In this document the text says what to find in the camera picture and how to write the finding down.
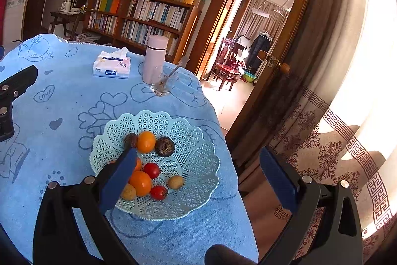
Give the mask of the small yellow-brown fruit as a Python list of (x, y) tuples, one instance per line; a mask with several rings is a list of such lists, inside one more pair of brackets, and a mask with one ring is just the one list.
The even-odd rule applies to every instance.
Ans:
[(126, 201), (134, 200), (137, 197), (137, 190), (135, 189), (134, 186), (132, 186), (131, 184), (127, 183), (125, 185), (123, 191), (121, 192), (120, 197), (123, 200), (126, 200)]

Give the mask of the large orange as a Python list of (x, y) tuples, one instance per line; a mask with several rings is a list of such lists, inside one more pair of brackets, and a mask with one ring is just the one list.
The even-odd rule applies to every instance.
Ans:
[(152, 189), (152, 181), (148, 174), (143, 171), (134, 171), (128, 183), (134, 187), (137, 196), (146, 196)]

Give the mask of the red cherry tomato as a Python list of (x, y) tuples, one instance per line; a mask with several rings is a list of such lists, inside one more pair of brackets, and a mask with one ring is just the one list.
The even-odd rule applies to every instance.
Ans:
[(168, 191), (165, 186), (157, 185), (154, 186), (151, 191), (150, 195), (154, 200), (162, 201), (167, 197)]
[(158, 164), (156, 164), (156, 163), (147, 163), (147, 164), (145, 164), (144, 167), (143, 167), (143, 171), (151, 179), (157, 178), (160, 175), (160, 173), (161, 173), (161, 169), (158, 166)]

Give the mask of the dark wrinkled passion fruit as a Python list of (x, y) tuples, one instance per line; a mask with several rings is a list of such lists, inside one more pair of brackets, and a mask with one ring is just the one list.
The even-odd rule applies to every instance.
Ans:
[(160, 157), (170, 157), (175, 151), (175, 144), (170, 137), (160, 137), (155, 143), (155, 152)]

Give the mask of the light blue patterned towel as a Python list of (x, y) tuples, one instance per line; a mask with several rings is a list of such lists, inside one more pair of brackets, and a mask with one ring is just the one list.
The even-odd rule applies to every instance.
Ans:
[(48, 183), (76, 184), (92, 173), (92, 142), (106, 123), (125, 112), (150, 110), (200, 128), (220, 160), (219, 185), (207, 204), (175, 221), (146, 221), (118, 209), (108, 211), (120, 240), (141, 264), (202, 264), (215, 244), (257, 260), (232, 158), (198, 79), (179, 69), (172, 92), (159, 97), (142, 80), (141, 55), (130, 54), (128, 79), (93, 76), (102, 51), (102, 46), (43, 34), (1, 61), (1, 79), (30, 65), (38, 68), (36, 83), (13, 102), (15, 134), (1, 143), (1, 224), (16, 248), (32, 257), (36, 217)]

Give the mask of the dark wooden side table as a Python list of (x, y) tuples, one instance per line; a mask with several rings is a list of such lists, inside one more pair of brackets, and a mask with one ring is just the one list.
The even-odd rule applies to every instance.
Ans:
[(69, 36), (70, 41), (75, 41), (77, 27), (80, 22), (83, 22), (85, 13), (64, 13), (61, 11), (51, 11), (50, 15), (53, 18), (53, 21), (51, 23), (49, 32), (51, 34), (55, 33), (55, 26), (62, 25), (64, 36)]

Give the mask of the white tissue pack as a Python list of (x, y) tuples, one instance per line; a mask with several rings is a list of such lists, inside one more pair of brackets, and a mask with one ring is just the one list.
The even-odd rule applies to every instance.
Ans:
[(128, 51), (125, 47), (111, 53), (102, 51), (94, 61), (92, 75), (128, 79), (131, 69), (131, 58), (127, 56)]

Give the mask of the small orange in basket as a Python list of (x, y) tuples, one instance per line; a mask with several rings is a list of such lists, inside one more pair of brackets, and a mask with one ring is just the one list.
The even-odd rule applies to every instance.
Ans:
[(152, 132), (144, 131), (142, 132), (137, 139), (137, 150), (140, 153), (150, 153), (154, 150), (156, 143), (155, 135)]
[(136, 161), (136, 166), (134, 168), (134, 171), (141, 171), (142, 169), (142, 161), (141, 159), (138, 157), (137, 161)]

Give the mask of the patterned beige curtain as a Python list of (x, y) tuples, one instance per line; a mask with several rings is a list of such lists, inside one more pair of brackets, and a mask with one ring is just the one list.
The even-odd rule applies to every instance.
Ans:
[(258, 252), (291, 213), (260, 169), (262, 147), (321, 184), (347, 181), (369, 259), (396, 235), (396, 0), (309, 0), (232, 156)]

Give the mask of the wooden bookshelf with books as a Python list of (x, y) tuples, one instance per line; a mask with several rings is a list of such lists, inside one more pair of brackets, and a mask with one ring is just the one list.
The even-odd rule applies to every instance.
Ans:
[(165, 60), (177, 63), (200, 15), (199, 8), (174, 0), (89, 0), (83, 29), (137, 54), (145, 54), (150, 35), (165, 36)]

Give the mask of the wooden door with knob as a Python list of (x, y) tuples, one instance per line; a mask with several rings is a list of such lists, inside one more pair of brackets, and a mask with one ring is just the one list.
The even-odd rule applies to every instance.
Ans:
[(257, 157), (260, 148), (269, 143), (290, 109), (291, 96), (283, 99), (286, 91), (277, 89), (276, 83), (287, 78), (283, 59), (296, 37), (308, 1), (294, 1), (269, 54), (268, 62), (272, 65), (265, 66), (258, 84), (225, 137), (232, 159), (239, 165)]

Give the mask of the pink thermos bottle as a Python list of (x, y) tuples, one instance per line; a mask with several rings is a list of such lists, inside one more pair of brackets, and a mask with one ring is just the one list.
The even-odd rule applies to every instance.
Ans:
[(150, 84), (156, 67), (162, 67), (165, 61), (168, 38), (161, 35), (149, 35), (143, 66), (143, 82)]

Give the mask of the light blue lattice fruit basket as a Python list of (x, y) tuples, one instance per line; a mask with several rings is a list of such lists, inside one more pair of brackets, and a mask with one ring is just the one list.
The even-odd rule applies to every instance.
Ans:
[(138, 153), (142, 164), (156, 163), (160, 174), (154, 185), (167, 186), (172, 176), (181, 176), (184, 183), (179, 189), (168, 190), (163, 201), (150, 196), (132, 201), (119, 199), (116, 208), (150, 221), (176, 220), (206, 204), (219, 184), (217, 172), (220, 160), (211, 141), (204, 139), (200, 128), (192, 126), (184, 118), (172, 118), (166, 112), (142, 110), (136, 115), (122, 114), (109, 121), (101, 135), (94, 138), (90, 165), (95, 174), (123, 152), (124, 138), (129, 133), (152, 132), (157, 139), (169, 137), (175, 149), (169, 157), (161, 157), (155, 151)]

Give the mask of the metal spoon in glass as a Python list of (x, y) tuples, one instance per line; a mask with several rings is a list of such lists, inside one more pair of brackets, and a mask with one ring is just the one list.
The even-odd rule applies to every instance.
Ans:
[(188, 55), (183, 56), (183, 57), (179, 60), (179, 62), (178, 62), (178, 64), (176, 65), (176, 67), (175, 67), (170, 73), (168, 73), (167, 75), (165, 75), (164, 77), (162, 77), (162, 78), (160, 79), (160, 81), (158, 82), (158, 86), (159, 86), (159, 88), (160, 88), (161, 91), (164, 91), (164, 89), (165, 89), (165, 87), (166, 87), (166, 84), (167, 84), (167, 82), (168, 82), (168, 79), (169, 79), (170, 77), (172, 77), (172, 76), (175, 74), (175, 72), (177, 72), (177, 70), (178, 70), (182, 65), (185, 65), (186, 63), (188, 63), (188, 61), (189, 61)]

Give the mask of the red wooden chair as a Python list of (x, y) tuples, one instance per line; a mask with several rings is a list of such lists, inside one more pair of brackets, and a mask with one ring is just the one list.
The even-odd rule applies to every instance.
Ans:
[(227, 84), (230, 84), (229, 91), (231, 91), (233, 85), (241, 75), (239, 68), (244, 66), (244, 64), (239, 63), (239, 58), (244, 49), (245, 47), (237, 41), (223, 37), (215, 62), (207, 75), (206, 81), (209, 81), (210, 77), (214, 76), (216, 81), (221, 80), (218, 91), (221, 91), (222, 87)]

